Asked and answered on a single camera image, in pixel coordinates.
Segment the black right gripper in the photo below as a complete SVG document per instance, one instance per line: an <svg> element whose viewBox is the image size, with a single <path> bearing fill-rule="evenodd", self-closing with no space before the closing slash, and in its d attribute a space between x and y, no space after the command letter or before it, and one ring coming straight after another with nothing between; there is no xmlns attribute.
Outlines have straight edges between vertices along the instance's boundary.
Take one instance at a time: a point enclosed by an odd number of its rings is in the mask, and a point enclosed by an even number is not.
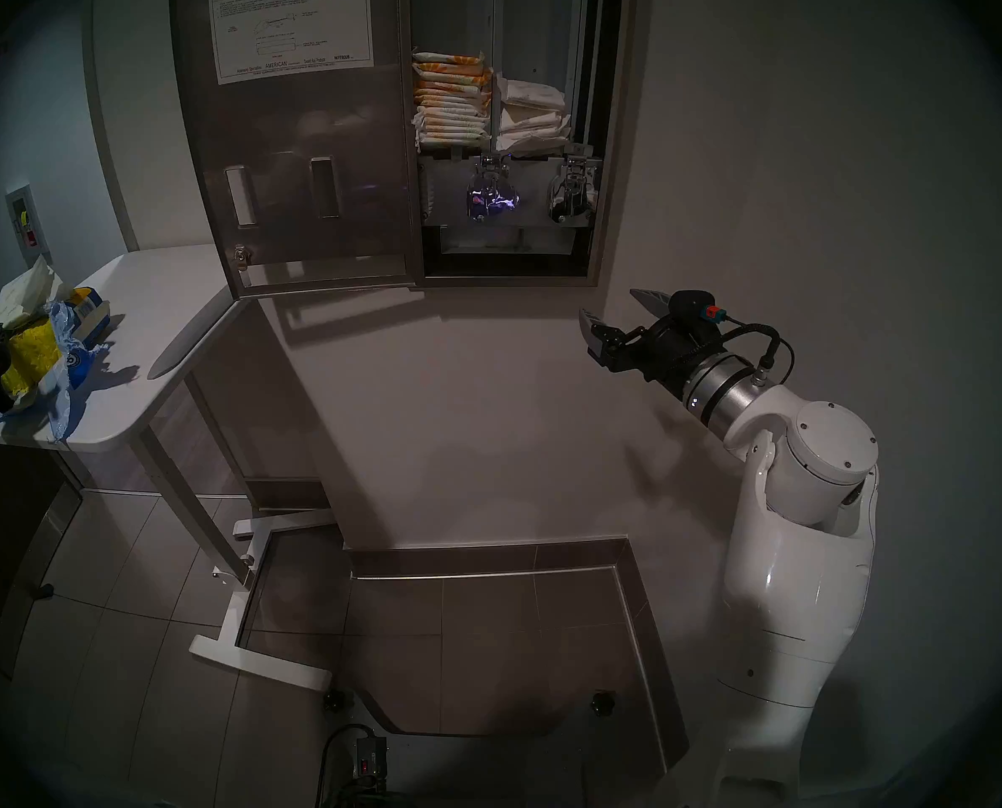
<svg viewBox="0 0 1002 808"><path fill-rule="evenodd" d="M670 294L630 289L630 295L651 315L670 316ZM637 372L648 383L660 383L677 399L691 394L689 385L700 364L724 353L723 345L700 344L668 319L625 333L580 308L579 329L588 348L600 348L600 365L607 371Z"/></svg>

